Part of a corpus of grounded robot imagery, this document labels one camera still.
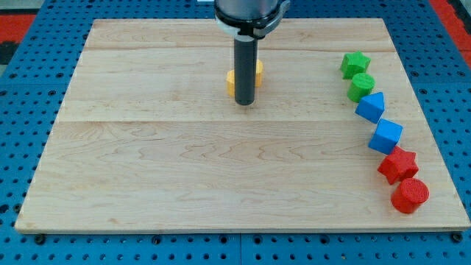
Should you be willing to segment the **grey robot arm flange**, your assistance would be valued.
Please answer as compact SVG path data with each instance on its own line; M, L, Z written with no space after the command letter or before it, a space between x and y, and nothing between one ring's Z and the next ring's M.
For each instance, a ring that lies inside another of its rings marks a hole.
M274 31L289 10L289 0L215 0L218 27L237 41L261 40Z

